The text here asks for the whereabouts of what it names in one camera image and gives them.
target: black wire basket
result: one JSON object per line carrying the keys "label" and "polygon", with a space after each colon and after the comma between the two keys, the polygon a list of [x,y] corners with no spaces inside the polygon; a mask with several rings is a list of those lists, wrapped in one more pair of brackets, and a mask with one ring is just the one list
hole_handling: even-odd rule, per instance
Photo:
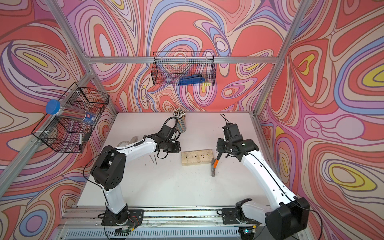
{"label": "black wire basket", "polygon": [[[74,84],[76,85],[76,89],[66,103],[93,113],[96,118],[94,124],[89,125],[70,118],[55,116],[45,129],[36,131],[38,126],[46,119],[48,114],[45,114],[33,129],[32,134],[55,152],[82,153],[101,114],[109,103],[108,94],[94,88],[83,88],[77,86],[76,83]],[[69,93],[68,90],[60,99]]]}
{"label": "black wire basket", "polygon": [[214,86],[215,53],[211,51],[153,52],[153,85]]}

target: blue lid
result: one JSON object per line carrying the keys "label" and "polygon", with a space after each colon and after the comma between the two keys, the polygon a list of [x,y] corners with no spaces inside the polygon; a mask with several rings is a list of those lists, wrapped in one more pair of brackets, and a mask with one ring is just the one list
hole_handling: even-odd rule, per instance
{"label": "blue lid", "polygon": [[56,99],[51,99],[49,102],[47,102],[47,106],[45,107],[45,111],[48,114],[55,115],[60,109],[60,102]]}

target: wooden block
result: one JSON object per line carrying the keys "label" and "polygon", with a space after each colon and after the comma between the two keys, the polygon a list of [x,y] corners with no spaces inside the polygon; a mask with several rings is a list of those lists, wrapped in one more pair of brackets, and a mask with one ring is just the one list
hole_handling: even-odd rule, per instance
{"label": "wooden block", "polygon": [[207,164],[212,162],[213,157],[212,149],[181,152],[181,165]]}

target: swirling pattern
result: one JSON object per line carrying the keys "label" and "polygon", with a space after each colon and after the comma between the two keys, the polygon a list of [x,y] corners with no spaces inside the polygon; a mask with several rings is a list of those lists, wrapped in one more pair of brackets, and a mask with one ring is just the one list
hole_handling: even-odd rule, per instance
{"label": "swirling pattern", "polygon": [[238,65],[228,66],[230,74],[217,74],[215,86],[154,86],[150,64],[94,64],[93,69],[118,111],[252,111],[272,65],[256,66],[241,79]]}
{"label": "swirling pattern", "polygon": [[[7,23],[0,29],[1,174],[29,141],[46,102],[59,98],[85,70],[45,1],[2,1],[0,22]],[[51,236],[76,202],[82,167],[100,151],[113,120],[107,108],[82,154],[55,153],[45,145],[37,150],[0,198],[1,240]]]}
{"label": "swirling pattern", "polygon": [[[158,0],[148,4],[85,0],[65,1],[62,6],[91,56],[150,56],[166,49],[165,45],[179,45],[186,35],[199,40],[198,44],[181,43],[194,51],[212,49],[216,56],[248,56],[271,49],[276,56],[296,8],[295,1],[277,0]],[[219,70],[227,75],[228,65],[220,65]]]}
{"label": "swirling pattern", "polygon": [[[265,51],[251,54],[250,56],[270,57],[270,56],[273,56],[273,51],[265,50]],[[258,73],[261,69],[263,69],[265,65],[266,65],[265,63],[238,63],[236,64],[236,73],[238,78],[246,79]]]}
{"label": "swirling pattern", "polygon": [[[383,1],[312,4],[258,111],[283,182],[325,239],[383,239]],[[319,218],[310,214],[314,238]]]}

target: plastic container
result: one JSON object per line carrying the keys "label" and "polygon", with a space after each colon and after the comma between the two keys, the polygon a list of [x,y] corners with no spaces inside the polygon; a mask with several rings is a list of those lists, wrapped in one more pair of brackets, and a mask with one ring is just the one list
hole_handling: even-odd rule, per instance
{"label": "plastic container", "polygon": [[51,115],[70,118],[89,125],[93,125],[96,119],[96,116],[93,113],[70,104],[63,104],[55,99],[51,99],[47,103],[45,111]]}

